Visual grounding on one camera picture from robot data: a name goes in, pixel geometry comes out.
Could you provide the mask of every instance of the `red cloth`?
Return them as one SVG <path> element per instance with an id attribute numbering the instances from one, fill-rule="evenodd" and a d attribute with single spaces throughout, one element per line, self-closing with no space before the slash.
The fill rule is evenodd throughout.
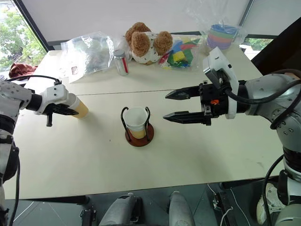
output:
<path id="1" fill-rule="evenodd" d="M 10 78 L 16 78 L 20 76 L 32 75 L 32 73 L 37 69 L 38 66 L 30 66 L 26 64 L 15 64 L 11 65 L 9 71 Z"/>

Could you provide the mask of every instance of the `black wire cup holder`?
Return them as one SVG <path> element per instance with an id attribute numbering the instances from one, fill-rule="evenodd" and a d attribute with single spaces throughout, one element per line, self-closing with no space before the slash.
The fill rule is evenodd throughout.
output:
<path id="1" fill-rule="evenodd" d="M 128 110 L 128 107 L 124 107 L 121 111 L 121 121 L 123 124 L 123 127 L 125 129 L 125 136 L 126 136 L 126 140 L 130 145 L 136 146 L 136 147 L 142 147 L 145 146 L 147 144 L 149 144 L 153 137 L 154 137 L 154 128 L 153 126 L 150 124 L 150 116 L 151 116 L 151 112 L 149 110 L 148 107 L 145 107 L 145 111 L 147 112 L 147 120 L 144 123 L 144 129 L 145 129 L 145 136 L 141 139 L 137 139 L 135 137 L 133 137 L 133 135 L 131 134 L 131 131 L 129 131 L 129 129 L 127 128 L 127 125 L 124 121 L 123 118 L 123 113 L 125 110 Z"/>

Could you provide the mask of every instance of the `floor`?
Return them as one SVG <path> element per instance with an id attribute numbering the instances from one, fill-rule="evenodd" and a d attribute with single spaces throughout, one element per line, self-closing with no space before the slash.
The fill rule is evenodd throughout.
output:
<path id="1" fill-rule="evenodd" d="M 252 182 L 244 186 L 233 188 L 237 202 L 246 214 L 250 225 L 257 226 L 255 220 L 256 204 L 260 197 L 261 181 Z M 222 191 L 219 184 L 210 184 L 216 192 Z M 143 199 L 144 217 L 143 221 L 149 225 L 168 225 L 168 214 L 166 207 L 169 203 L 169 195 L 173 191 L 180 191 L 190 205 L 194 215 L 196 226 L 219 226 L 222 217 L 221 212 L 213 210 L 213 193 L 207 185 L 176 186 L 167 188 L 156 188 L 133 191 L 136 196 Z M 238 226 L 247 226 L 248 223 L 238 209 L 230 190 L 225 190 L 230 204 L 233 206 L 233 214 Z M 126 192 L 110 194 L 90 195 L 90 202 L 86 208 L 93 206 L 97 210 L 97 224 L 108 207 L 121 195 Z M 6 207 L 13 209 L 14 200 L 6 200 Z M 80 226 L 82 206 L 66 203 L 32 202 L 20 201 L 16 213 L 14 225 L 22 226 Z"/>

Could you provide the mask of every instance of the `window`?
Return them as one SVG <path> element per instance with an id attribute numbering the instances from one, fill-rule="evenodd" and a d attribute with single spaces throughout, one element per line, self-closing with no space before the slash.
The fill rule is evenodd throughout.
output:
<path id="1" fill-rule="evenodd" d="M 0 72 L 13 63 L 39 65 L 46 51 L 12 0 L 0 0 Z"/>
<path id="2" fill-rule="evenodd" d="M 262 51 L 272 39 L 254 39 L 246 38 L 244 43 L 239 45 L 243 50 L 245 55 L 252 60 L 260 51 Z"/>

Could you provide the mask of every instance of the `yellow liquid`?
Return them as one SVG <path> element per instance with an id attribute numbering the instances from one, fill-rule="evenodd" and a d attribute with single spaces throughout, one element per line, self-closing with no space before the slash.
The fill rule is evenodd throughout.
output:
<path id="1" fill-rule="evenodd" d="M 89 109 L 83 104 L 81 100 L 79 101 L 79 106 L 74 110 L 79 114 L 73 115 L 73 117 L 78 119 L 85 117 L 89 112 Z"/>
<path id="2" fill-rule="evenodd" d="M 129 129 L 131 134 L 133 135 L 133 137 L 137 138 L 137 139 L 141 139 L 143 137 L 145 137 L 146 133 L 145 133 L 145 129 L 142 129 L 140 131 L 132 131 L 131 129 Z"/>

